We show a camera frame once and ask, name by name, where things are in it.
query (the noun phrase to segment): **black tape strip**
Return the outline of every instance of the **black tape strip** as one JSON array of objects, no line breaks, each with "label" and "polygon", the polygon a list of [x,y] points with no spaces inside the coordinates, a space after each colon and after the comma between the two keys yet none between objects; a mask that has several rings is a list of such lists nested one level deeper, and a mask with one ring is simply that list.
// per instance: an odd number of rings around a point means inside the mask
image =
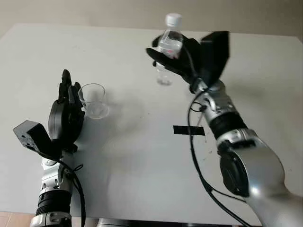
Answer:
[{"label": "black tape strip", "polygon": [[[205,136],[203,127],[191,126],[190,132],[192,135]],[[188,135],[187,126],[174,125],[174,134],[175,135]]]}]

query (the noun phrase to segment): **white wall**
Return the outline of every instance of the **white wall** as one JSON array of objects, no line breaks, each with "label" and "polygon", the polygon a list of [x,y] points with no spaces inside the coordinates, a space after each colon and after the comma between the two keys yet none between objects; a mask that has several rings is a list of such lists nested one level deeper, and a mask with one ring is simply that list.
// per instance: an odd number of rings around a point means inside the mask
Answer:
[{"label": "white wall", "polygon": [[183,30],[295,35],[302,39],[302,0],[0,0],[0,36],[14,23],[164,28],[168,12]]}]

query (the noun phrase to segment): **black tape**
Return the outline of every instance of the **black tape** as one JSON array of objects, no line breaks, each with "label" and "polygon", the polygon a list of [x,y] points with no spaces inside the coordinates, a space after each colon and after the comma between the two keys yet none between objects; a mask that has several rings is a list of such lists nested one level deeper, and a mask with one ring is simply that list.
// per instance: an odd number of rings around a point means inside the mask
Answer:
[{"label": "black tape", "polygon": [[[190,133],[192,135],[205,136],[203,127],[191,126]],[[188,126],[174,125],[174,134],[175,135],[188,135]]]},{"label": "black tape", "polygon": [[36,215],[48,212],[70,212],[71,194],[63,190],[45,192],[39,196]]},{"label": "black tape", "polygon": [[216,139],[228,131],[247,128],[238,113],[225,113],[220,115],[210,122],[209,127]]}]

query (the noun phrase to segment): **silver cylinder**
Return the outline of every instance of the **silver cylinder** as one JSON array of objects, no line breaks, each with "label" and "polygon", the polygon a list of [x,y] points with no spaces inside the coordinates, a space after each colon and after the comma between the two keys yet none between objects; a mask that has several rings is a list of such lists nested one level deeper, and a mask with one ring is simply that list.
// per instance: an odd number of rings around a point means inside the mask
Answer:
[{"label": "silver cylinder", "polygon": [[195,224],[195,223],[185,223],[184,227],[202,227],[201,224]]},{"label": "silver cylinder", "polygon": [[97,227],[129,227],[127,220],[100,218]]}]

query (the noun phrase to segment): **plastic water bottle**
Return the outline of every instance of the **plastic water bottle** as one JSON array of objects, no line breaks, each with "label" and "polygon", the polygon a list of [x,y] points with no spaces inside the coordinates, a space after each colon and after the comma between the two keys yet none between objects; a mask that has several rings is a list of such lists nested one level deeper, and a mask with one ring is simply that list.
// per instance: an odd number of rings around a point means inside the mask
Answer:
[{"label": "plastic water bottle", "polygon": [[[169,13],[165,17],[165,23],[167,29],[159,39],[158,51],[169,58],[178,58],[183,42],[183,36],[179,30],[181,15],[178,13]],[[159,63],[157,63],[157,70],[159,72],[157,82],[161,85],[170,85],[172,83],[170,78],[172,73]]]}]

